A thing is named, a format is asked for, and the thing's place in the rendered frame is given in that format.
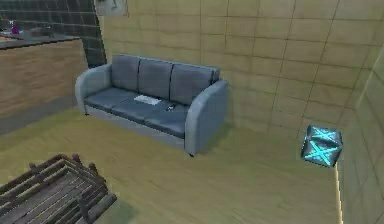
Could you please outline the grey blue three-seat sofa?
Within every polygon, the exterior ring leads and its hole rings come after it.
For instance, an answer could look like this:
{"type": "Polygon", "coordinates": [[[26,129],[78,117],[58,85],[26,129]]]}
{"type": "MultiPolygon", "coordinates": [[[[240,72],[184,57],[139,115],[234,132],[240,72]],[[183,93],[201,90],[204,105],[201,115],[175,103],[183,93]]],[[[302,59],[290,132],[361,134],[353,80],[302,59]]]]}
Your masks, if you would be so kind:
{"type": "Polygon", "coordinates": [[[190,156],[204,150],[225,122],[229,84],[216,67],[129,54],[82,73],[75,83],[80,111],[153,137],[190,156]],[[161,102],[135,101],[146,95],[161,102]],[[172,111],[165,109],[176,104],[172,111]]]}

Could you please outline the white paper sheet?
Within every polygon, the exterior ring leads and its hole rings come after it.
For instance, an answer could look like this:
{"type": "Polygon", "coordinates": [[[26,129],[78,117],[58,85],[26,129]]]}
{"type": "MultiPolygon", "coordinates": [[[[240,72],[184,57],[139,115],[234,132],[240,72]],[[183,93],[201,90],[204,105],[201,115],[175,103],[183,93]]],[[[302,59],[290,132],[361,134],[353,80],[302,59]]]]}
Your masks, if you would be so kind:
{"type": "Polygon", "coordinates": [[[134,100],[141,103],[149,104],[149,105],[157,105],[158,103],[161,102],[160,99],[156,99],[146,95],[138,95],[134,98],[134,100]]]}

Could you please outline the dark cube with cyan crosses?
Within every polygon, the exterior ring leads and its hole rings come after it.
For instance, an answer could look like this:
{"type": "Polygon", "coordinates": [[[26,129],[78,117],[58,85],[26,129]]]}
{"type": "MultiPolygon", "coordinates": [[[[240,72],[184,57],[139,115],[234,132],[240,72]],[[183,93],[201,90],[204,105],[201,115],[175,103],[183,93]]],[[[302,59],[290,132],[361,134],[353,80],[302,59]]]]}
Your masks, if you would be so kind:
{"type": "Polygon", "coordinates": [[[341,132],[309,125],[303,139],[300,156],[304,161],[333,168],[343,149],[341,132]]]}

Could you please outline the wooden kitchen counter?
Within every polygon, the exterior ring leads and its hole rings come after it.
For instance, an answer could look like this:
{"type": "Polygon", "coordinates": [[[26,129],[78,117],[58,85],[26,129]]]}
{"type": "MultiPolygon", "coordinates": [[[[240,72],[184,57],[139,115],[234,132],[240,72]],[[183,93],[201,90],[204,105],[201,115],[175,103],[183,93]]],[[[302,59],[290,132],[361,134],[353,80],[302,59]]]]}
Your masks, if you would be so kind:
{"type": "Polygon", "coordinates": [[[87,69],[78,37],[0,35],[0,136],[74,107],[75,80],[87,69]]]}

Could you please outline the dark brown slatted wooden table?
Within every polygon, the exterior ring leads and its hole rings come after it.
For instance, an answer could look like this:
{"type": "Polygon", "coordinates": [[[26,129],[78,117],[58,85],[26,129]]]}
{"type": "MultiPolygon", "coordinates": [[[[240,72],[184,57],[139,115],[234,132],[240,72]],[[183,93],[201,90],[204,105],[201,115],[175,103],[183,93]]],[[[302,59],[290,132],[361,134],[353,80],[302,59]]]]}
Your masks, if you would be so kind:
{"type": "Polygon", "coordinates": [[[117,200],[77,154],[57,154],[0,186],[0,224],[94,224],[117,200]]]}

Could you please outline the framed grey wall picture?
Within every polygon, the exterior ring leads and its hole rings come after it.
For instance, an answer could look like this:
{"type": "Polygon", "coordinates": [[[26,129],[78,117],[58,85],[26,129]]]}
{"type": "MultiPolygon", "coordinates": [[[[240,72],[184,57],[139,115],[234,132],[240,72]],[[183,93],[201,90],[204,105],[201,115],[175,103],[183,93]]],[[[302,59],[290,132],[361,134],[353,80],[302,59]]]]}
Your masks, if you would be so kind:
{"type": "Polygon", "coordinates": [[[94,0],[98,16],[127,16],[127,0],[94,0]]]}

